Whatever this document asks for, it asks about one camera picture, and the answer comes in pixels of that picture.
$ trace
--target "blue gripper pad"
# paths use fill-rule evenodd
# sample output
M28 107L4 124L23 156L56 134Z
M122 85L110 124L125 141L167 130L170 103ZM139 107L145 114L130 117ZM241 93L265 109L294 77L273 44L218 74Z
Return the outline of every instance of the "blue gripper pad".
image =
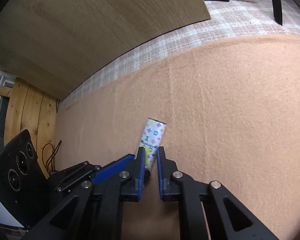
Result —
M138 160L138 156L140 156L139 157L140 161L138 162L139 175L138 175L138 181L136 181L136 190L138 191L138 193L137 193L138 201L140 201L141 195L142 195L143 179L145 176L145 165L146 165L146 151L143 147L139 147L136 161Z
M160 199L163 199L163 174L162 174L162 163L159 148L157 148L157 168L158 168L158 183L159 183L159 195Z
M96 174L92 182L93 183L104 182L108 180L112 175L117 174L120 171L124 171L127 163L133 161L134 158L135 158L134 154L128 154L117 161L109 163Z
M170 180L173 172L177 171L177 165L174 161L166 158L162 146L157 149L157 166L159 195L163 201L176 201L180 193L180 187Z

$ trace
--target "pink plaid fabric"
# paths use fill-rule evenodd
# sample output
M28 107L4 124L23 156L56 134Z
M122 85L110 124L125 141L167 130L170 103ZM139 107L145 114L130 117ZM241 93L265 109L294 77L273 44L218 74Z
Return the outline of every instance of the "pink plaid fabric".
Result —
M283 26L274 21L272 0L206 1L211 20L191 24L148 41L110 62L84 81L61 103L63 109L85 94L145 65L206 42L239 36L299 34L300 10L282 0Z

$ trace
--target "wooden plank wall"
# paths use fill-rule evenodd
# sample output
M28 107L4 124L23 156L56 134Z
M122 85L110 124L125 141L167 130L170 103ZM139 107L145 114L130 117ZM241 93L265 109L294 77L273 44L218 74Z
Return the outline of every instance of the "wooden plank wall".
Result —
M0 13L0 65L64 99L125 52L209 18L203 0L10 0Z
M56 121L56 99L42 92L29 83L17 78L10 92L4 128L4 145L21 131L28 129L34 149L38 155L38 163L48 177L42 163L51 155L51 147L42 149L46 143L54 144L54 127Z

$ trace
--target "plywood sheet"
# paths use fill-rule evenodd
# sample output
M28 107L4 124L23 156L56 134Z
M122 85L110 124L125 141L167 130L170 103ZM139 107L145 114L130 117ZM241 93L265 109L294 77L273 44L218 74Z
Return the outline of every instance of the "plywood sheet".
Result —
M37 155L40 168L46 177L48 177L49 175L42 162L42 155L43 161L45 163L47 161L47 158L52 153L52 147L45 147L44 152L42 152L42 150L47 143L51 143L52 145L54 145L54 128L56 123L56 114L56 99L50 96L49 94L45 93L42 99L38 122Z
M63 99L128 50L209 18L203 0L10 0L0 64Z
M4 126L4 145L20 133L23 107L26 100L29 84L17 78L10 95Z
M43 92L30 85L21 119L20 132L28 129L35 151L37 151L38 122L42 98Z

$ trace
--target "peach fabric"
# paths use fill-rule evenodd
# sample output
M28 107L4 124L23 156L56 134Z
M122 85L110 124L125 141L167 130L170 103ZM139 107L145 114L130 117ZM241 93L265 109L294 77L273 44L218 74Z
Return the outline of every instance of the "peach fabric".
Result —
M300 230L300 36L219 40L161 59L58 112L58 169L135 153L147 117L194 179L219 180L276 236ZM175 203L156 170L141 203L124 206L122 239L178 239Z

